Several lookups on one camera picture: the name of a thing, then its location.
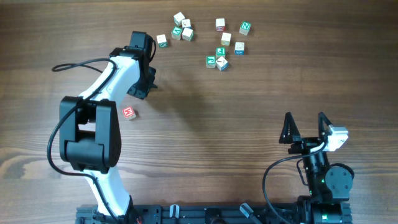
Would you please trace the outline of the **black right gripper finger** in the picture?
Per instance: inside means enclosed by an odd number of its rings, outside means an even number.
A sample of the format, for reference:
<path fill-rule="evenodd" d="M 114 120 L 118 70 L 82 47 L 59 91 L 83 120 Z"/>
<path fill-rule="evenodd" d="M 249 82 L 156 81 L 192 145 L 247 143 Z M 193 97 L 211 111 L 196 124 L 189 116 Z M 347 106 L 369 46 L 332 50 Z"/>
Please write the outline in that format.
<path fill-rule="evenodd" d="M 279 138 L 279 144 L 293 144 L 301 141 L 301 135 L 291 112 L 285 114 L 284 125 Z"/>
<path fill-rule="evenodd" d="M 330 135 L 330 125 L 332 122 L 327 118 L 324 112 L 318 114 L 318 136 L 324 137 Z"/>

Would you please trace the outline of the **green J wooden block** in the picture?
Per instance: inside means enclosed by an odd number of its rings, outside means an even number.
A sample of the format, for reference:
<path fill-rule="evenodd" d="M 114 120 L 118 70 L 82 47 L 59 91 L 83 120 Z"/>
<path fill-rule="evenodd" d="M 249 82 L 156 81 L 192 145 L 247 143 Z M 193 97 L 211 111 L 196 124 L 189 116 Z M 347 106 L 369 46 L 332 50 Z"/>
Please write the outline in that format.
<path fill-rule="evenodd" d="M 206 67 L 215 68 L 216 67 L 216 57 L 214 55 L 206 56 Z"/>

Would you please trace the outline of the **shell picture blue D block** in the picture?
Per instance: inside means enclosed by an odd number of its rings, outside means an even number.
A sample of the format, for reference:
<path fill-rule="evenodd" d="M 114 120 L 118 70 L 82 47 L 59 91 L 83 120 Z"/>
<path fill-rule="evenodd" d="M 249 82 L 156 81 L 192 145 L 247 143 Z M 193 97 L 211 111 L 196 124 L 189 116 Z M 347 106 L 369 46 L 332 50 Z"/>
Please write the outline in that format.
<path fill-rule="evenodd" d="M 216 59 L 216 67 L 220 71 L 224 71 L 228 67 L 228 61 L 224 57 L 219 57 Z"/>

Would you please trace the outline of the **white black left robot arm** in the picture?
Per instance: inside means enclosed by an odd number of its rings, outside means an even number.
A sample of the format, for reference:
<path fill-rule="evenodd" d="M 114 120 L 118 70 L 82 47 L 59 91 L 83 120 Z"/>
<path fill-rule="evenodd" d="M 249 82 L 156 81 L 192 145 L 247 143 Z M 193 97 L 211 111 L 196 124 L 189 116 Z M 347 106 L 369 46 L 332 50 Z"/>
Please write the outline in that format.
<path fill-rule="evenodd" d="M 108 65 L 92 86 L 60 102 L 60 121 L 53 131 L 59 136 L 60 158 L 73 168 L 71 176 L 83 176 L 90 184 L 98 202 L 90 218 L 96 222 L 139 221 L 117 167 L 122 146 L 118 106 L 125 95 L 143 100 L 156 88 L 150 63 L 157 48 L 166 45 L 163 35 L 153 39 L 132 32 L 129 45 L 116 47 L 104 59 Z"/>

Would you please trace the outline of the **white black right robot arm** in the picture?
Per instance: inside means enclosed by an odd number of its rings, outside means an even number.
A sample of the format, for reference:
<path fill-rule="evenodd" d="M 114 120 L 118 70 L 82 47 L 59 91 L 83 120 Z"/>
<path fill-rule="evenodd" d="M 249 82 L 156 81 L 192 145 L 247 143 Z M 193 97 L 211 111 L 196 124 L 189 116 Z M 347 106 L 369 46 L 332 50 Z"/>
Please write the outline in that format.
<path fill-rule="evenodd" d="M 281 214 L 290 223 L 352 223 L 349 192 L 353 186 L 354 172 L 342 163 L 330 164 L 329 152 L 335 152 L 348 139 L 348 130 L 335 126 L 325 116 L 318 114 L 318 136 L 303 138 L 292 113 L 285 114 L 280 135 L 281 144 L 289 144 L 289 154 L 302 157 L 309 196 L 300 196 L 289 214 Z"/>

